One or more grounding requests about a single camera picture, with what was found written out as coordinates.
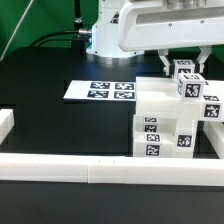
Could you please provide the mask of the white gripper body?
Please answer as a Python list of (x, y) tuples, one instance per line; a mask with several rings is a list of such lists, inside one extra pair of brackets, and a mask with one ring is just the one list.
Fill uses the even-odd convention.
[(128, 0), (121, 8), (118, 44), (123, 51), (224, 44), (224, 0)]

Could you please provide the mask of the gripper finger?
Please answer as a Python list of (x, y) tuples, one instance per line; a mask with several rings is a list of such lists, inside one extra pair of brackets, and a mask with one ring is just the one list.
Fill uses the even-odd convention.
[(158, 55), (164, 64), (164, 72), (166, 73), (166, 75), (169, 75), (170, 74), (170, 62), (168, 60), (168, 50), (167, 49), (159, 49)]
[(202, 73), (204, 70), (204, 63), (208, 59), (209, 55), (212, 52), (211, 46), (200, 46), (200, 54), (197, 57), (197, 62), (199, 64), (199, 72)]

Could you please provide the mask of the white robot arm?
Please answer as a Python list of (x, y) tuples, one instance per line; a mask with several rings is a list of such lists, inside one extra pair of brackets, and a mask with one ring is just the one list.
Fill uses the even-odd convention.
[(99, 0), (87, 55), (106, 64), (127, 63), (156, 50), (170, 71), (170, 49), (198, 47), (203, 64), (224, 44), (224, 0)]

